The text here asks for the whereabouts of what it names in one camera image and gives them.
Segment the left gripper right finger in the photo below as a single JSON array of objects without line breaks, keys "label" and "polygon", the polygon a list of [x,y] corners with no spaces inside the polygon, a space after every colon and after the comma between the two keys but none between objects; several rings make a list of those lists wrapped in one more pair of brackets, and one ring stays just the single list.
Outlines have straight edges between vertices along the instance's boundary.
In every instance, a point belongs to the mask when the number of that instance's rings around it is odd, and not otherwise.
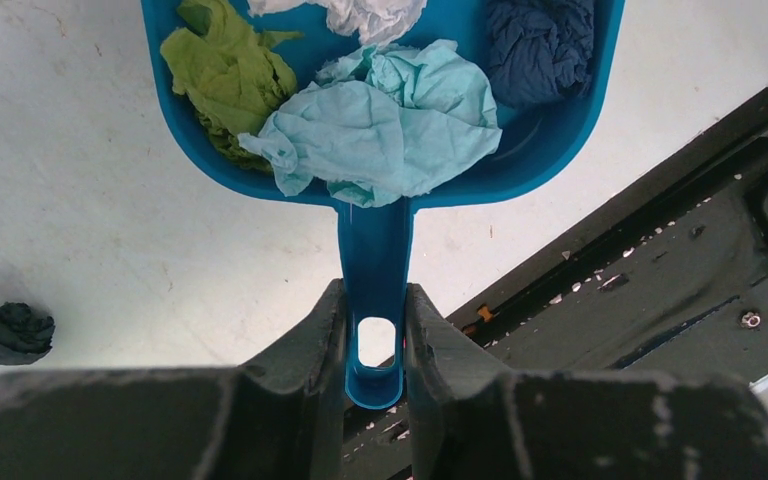
[{"label": "left gripper right finger", "polygon": [[447,321],[414,283],[406,289],[405,333],[407,395],[415,411],[472,398],[512,371]]}]

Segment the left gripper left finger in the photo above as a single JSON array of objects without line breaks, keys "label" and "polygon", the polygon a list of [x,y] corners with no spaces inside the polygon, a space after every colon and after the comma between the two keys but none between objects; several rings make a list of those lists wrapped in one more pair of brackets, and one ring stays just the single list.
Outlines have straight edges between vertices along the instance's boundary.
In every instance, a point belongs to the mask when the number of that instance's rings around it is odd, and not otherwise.
[{"label": "left gripper left finger", "polygon": [[312,310],[241,365],[241,404],[250,411],[345,409],[346,289],[330,281]]}]

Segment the blue plastic dustpan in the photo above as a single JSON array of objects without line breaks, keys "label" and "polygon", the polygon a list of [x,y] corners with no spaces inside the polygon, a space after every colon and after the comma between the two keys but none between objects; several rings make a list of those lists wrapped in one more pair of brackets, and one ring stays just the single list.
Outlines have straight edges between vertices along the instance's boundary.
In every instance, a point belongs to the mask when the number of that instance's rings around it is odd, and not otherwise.
[{"label": "blue plastic dustpan", "polygon": [[[455,207],[506,201],[527,194],[562,171],[579,153],[599,118],[604,102],[625,1],[595,1],[594,77],[588,94],[525,110],[503,107],[500,147],[465,173],[416,199],[398,200],[381,208],[360,208],[330,198],[325,185],[313,185],[295,197],[279,193],[264,174],[232,166],[210,144],[188,100],[172,93],[172,75],[160,55],[161,42],[184,20],[181,1],[141,1],[159,104],[167,126],[193,164],[218,184],[240,194],[273,201],[333,207],[350,320],[347,327],[345,390],[358,406],[386,409],[403,390],[402,348],[404,304],[413,237],[413,220],[423,208]],[[280,46],[281,55],[298,80],[312,80],[326,60],[347,54],[356,40],[330,32],[325,10],[300,6],[288,12],[252,19],[247,1],[230,1],[260,30],[301,31],[299,47]],[[488,59],[485,1],[428,1],[418,22],[398,40],[424,47],[432,40],[458,43],[458,53],[481,66]],[[391,322],[395,333],[393,365],[373,367],[359,359],[358,325],[366,318]]]}]

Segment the light blue scrap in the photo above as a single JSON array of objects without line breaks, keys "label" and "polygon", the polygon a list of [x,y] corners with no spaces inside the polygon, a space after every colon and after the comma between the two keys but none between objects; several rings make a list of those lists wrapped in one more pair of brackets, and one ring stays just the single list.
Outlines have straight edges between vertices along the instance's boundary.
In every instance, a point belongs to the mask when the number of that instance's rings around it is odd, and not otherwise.
[{"label": "light blue scrap", "polygon": [[490,82],[452,40],[363,47],[325,64],[240,146],[265,159],[278,189],[315,180],[361,208],[417,197],[494,153],[502,129]]}]

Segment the green paper scrap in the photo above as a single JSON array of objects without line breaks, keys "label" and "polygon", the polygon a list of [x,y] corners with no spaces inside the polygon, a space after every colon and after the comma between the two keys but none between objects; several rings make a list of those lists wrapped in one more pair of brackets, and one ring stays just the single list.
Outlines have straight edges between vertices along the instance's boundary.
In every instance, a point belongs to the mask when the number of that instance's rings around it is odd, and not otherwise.
[{"label": "green paper scrap", "polygon": [[270,163],[240,146],[298,91],[294,70],[274,52],[303,37],[298,31],[257,31],[227,1],[183,1],[186,25],[160,46],[172,91],[185,96],[218,153],[235,166],[270,173]]}]

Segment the dark blue ball scrap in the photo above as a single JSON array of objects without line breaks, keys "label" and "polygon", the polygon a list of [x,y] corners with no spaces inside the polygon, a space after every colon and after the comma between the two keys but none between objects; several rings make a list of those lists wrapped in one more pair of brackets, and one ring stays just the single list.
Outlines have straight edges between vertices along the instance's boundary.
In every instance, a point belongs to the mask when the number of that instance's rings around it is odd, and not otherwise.
[{"label": "dark blue ball scrap", "polygon": [[488,1],[486,75],[498,102],[525,109],[586,95],[593,1]]}]

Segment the white paper scrap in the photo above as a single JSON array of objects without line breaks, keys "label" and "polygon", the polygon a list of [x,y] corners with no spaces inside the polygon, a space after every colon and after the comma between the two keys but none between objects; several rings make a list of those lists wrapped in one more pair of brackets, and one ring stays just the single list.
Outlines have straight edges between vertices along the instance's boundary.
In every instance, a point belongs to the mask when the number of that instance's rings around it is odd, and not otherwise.
[{"label": "white paper scrap", "polygon": [[327,28],[341,36],[358,35],[361,45],[386,45],[400,39],[420,19],[426,0],[257,0],[248,2],[248,13],[263,16],[290,11],[302,5],[326,11]]}]

